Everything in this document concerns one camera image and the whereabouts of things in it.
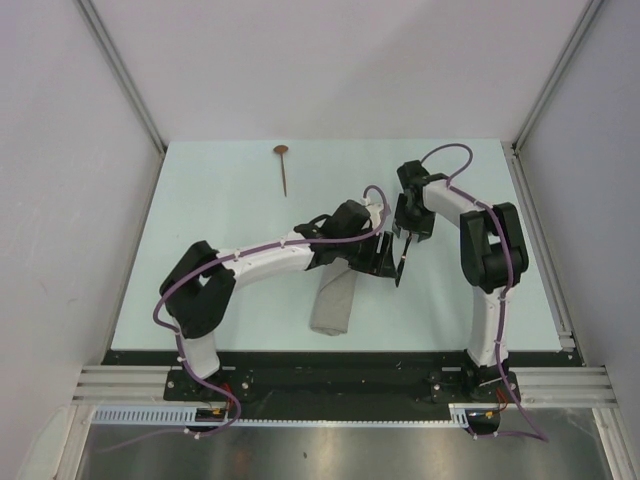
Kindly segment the silver knife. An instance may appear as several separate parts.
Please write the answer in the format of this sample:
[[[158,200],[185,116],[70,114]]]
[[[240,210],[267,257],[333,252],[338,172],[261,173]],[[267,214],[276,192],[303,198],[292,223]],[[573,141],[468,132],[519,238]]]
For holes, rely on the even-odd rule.
[[[406,261],[407,261],[407,256],[408,256],[408,251],[409,248],[411,246],[411,243],[413,241],[413,237],[414,237],[414,233],[413,232],[409,232],[407,234],[407,238],[405,240],[404,243],[404,247],[400,256],[400,260],[399,263],[397,265],[397,269],[396,269],[396,278],[395,278],[395,286],[399,287],[403,273],[404,273],[404,269],[406,266]]]

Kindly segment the grey cloth napkin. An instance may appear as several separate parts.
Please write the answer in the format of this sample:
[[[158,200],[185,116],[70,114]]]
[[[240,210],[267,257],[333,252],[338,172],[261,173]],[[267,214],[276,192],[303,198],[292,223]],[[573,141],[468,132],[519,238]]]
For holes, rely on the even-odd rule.
[[[313,332],[332,337],[348,332],[357,278],[346,260],[324,267],[310,320]]]

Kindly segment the brown wooden spoon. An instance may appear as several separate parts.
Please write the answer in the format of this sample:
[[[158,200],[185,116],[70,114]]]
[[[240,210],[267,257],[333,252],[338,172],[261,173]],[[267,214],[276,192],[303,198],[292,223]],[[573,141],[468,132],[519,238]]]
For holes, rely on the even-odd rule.
[[[282,186],[283,186],[284,196],[288,195],[287,178],[286,178],[286,167],[285,167],[285,160],[284,160],[284,156],[285,156],[285,154],[287,153],[288,150],[289,150],[289,147],[287,145],[284,145],[284,144],[276,145],[273,148],[273,152],[279,157],[279,161],[280,161],[280,172],[281,172],[281,179],[282,179]]]

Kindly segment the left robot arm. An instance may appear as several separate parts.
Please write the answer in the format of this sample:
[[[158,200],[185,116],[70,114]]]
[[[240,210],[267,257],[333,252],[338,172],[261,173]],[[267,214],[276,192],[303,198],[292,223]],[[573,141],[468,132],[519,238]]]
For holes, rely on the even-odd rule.
[[[331,214],[297,225],[271,243],[234,252],[192,244],[159,288],[156,312],[166,310],[186,370],[186,387],[197,398],[221,387],[215,330],[232,294],[276,275],[322,269],[311,328],[329,336],[345,333],[358,275],[393,278],[393,236],[382,227],[386,203],[347,200]]]

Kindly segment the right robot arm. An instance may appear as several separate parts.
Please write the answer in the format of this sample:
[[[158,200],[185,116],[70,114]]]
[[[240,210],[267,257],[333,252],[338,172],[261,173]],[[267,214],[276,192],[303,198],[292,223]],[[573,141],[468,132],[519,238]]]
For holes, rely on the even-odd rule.
[[[460,264],[473,291],[471,337],[464,351],[461,388],[484,401],[507,378],[506,325],[511,291],[529,267],[518,210],[511,203],[488,205],[458,189],[444,174],[431,174],[419,160],[397,169],[399,194],[392,231],[412,240],[429,239],[438,216],[459,230]]]

